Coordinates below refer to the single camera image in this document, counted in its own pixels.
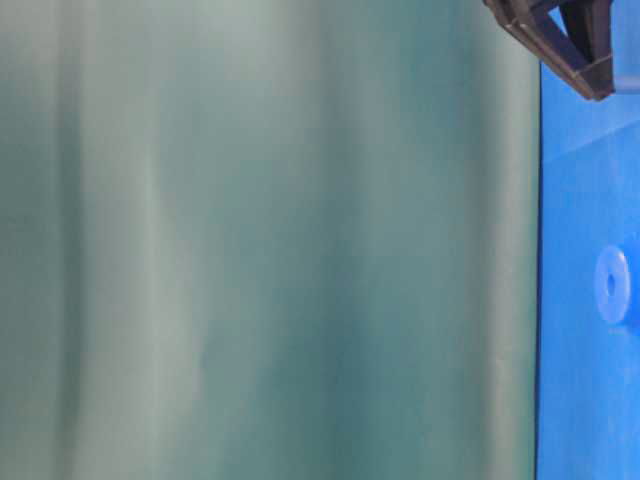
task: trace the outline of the teal cloth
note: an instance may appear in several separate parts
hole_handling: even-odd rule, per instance
[[[533,478],[538,72],[480,1],[0,27],[0,478]]]

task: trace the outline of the blue surface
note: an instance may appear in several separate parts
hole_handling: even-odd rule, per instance
[[[640,73],[639,19],[614,3],[617,75]],[[640,97],[586,102],[542,77],[538,478],[640,478],[640,334],[599,313],[596,272],[640,232]]]

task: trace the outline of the circular hole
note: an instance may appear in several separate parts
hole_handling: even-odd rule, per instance
[[[609,274],[607,277],[607,294],[611,297],[616,293],[616,279],[613,278],[612,274]]]

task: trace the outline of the blue plastic board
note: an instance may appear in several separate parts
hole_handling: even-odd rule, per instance
[[[640,75],[640,3],[612,31]],[[587,102],[543,67],[542,135],[538,479],[637,479],[640,96]]]

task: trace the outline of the black plastic part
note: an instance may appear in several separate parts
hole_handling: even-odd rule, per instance
[[[612,0],[483,0],[496,20],[584,98],[614,91]],[[567,33],[549,12],[560,7]]]

